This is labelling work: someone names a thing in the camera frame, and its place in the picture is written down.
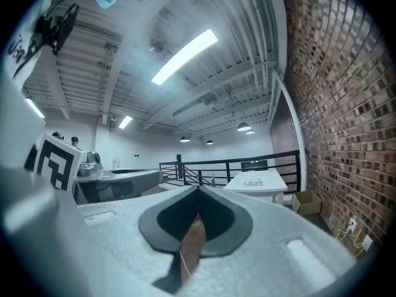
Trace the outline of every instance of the ceiling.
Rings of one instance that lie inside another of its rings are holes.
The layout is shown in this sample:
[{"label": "ceiling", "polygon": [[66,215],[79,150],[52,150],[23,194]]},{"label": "ceiling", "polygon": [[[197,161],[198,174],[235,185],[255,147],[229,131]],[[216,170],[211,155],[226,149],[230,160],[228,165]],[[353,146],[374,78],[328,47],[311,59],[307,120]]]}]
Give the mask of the ceiling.
[{"label": "ceiling", "polygon": [[[269,76],[280,58],[271,1],[119,0],[102,10],[93,0],[66,0],[54,13],[78,4],[74,29],[57,56],[43,50],[24,94],[66,119],[90,114],[118,126],[129,115],[142,131],[202,136],[241,120],[267,122],[274,101]],[[151,82],[207,29],[218,42],[161,86]]]}]

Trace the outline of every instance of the electrical outlet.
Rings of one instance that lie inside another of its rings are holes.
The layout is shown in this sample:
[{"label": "electrical outlet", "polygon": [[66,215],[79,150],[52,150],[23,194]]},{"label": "electrical outlet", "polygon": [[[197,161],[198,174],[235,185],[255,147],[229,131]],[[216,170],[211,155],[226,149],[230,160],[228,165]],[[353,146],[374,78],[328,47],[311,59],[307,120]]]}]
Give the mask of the electrical outlet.
[{"label": "electrical outlet", "polygon": [[370,248],[371,243],[372,243],[372,239],[371,239],[368,235],[366,235],[366,236],[364,237],[363,243],[362,243],[361,245],[362,245],[363,249],[365,249],[366,251],[368,251],[369,248]]},{"label": "electrical outlet", "polygon": [[356,220],[351,218],[351,220],[349,220],[349,224],[348,224],[348,228],[346,229],[346,232],[349,231],[354,232],[357,225],[358,223],[356,222]]}]

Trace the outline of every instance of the person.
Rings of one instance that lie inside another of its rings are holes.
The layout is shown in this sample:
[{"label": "person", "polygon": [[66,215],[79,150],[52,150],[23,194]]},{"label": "person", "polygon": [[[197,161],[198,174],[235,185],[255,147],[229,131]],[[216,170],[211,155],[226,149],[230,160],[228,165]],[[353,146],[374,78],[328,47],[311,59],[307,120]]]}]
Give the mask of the person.
[{"label": "person", "polygon": [[[96,1],[101,8],[107,9],[117,0]],[[18,90],[22,89],[40,57],[36,46],[41,43],[41,35],[35,31],[39,19],[48,18],[51,2],[52,0],[36,0],[20,21],[0,57],[0,75],[3,76],[3,81],[11,80]]]},{"label": "person", "polygon": [[77,144],[79,143],[79,138],[74,136],[72,137],[72,145],[77,148]]},{"label": "person", "polygon": [[64,140],[64,136],[62,134],[60,134],[59,132],[53,132],[52,136],[56,137],[59,140]]}]

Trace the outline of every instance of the desk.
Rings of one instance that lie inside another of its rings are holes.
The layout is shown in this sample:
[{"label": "desk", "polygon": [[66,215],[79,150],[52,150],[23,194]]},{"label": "desk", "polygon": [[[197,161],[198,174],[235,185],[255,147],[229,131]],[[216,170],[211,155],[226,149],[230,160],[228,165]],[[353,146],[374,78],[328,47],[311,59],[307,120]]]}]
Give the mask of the desk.
[{"label": "desk", "polygon": [[[260,186],[246,186],[248,182],[260,181]],[[275,169],[267,171],[245,171],[238,173],[224,188],[252,197],[272,196],[272,201],[283,205],[283,192],[287,186]]]}]

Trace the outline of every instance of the metal railing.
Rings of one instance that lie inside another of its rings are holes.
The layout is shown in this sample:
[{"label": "metal railing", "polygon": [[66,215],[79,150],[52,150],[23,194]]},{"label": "metal railing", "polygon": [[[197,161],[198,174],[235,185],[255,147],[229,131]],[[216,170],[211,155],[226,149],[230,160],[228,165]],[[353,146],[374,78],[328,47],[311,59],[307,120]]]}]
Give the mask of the metal railing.
[{"label": "metal railing", "polygon": [[[230,164],[234,163],[242,163],[246,161],[261,161],[261,160],[269,160],[275,158],[283,158],[283,157],[294,157],[295,161],[292,163],[285,163],[279,165],[272,165],[266,167],[257,167],[257,168],[239,168],[241,165],[237,166],[238,168],[230,168]],[[202,165],[214,165],[214,164],[224,164],[224,168],[214,168],[210,169],[207,166]],[[188,168],[187,165],[197,166],[199,168]],[[166,163],[160,163],[160,170],[163,173],[163,183],[175,185],[175,186],[187,186],[187,185],[197,185],[197,186],[226,186],[226,184],[216,183],[216,179],[221,179],[222,181],[227,181],[228,183],[234,176],[231,173],[235,173],[237,171],[257,171],[257,170],[267,170],[269,168],[279,168],[286,166],[295,166],[295,171],[290,173],[281,173],[280,176],[291,176],[296,175],[296,181],[288,181],[286,185],[296,184],[296,190],[294,191],[286,191],[285,194],[291,194],[301,190],[301,168],[299,162],[299,150],[294,150],[290,152],[283,152],[277,154],[263,155],[258,157],[247,157],[247,158],[232,158],[227,160],[215,160],[215,161],[186,161],[186,162],[177,162],[177,161],[169,161]]]}]

